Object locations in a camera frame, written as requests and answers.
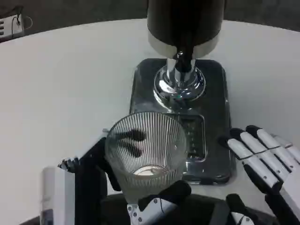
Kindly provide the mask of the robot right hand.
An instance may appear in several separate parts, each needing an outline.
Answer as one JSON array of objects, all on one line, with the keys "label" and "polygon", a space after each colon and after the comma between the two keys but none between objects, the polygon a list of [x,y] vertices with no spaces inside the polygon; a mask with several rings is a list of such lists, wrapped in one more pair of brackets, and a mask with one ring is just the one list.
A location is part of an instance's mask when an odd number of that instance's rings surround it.
[{"label": "robot right hand", "polygon": [[261,127],[232,128],[218,143],[231,151],[281,225],[300,223],[300,150]]}]

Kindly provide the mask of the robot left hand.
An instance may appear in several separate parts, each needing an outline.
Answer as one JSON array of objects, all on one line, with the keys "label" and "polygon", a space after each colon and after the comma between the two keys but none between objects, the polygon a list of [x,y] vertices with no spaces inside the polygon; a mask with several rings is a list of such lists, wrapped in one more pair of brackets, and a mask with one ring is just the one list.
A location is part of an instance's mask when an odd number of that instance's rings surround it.
[{"label": "robot left hand", "polygon": [[[121,187],[105,158],[106,137],[81,158],[65,159],[57,167],[41,172],[42,225],[99,225],[101,201],[107,196],[107,182],[115,191]],[[154,194],[147,193],[137,203],[127,203],[122,217],[131,225],[152,225],[174,210],[191,194],[191,187],[177,180]]]}]

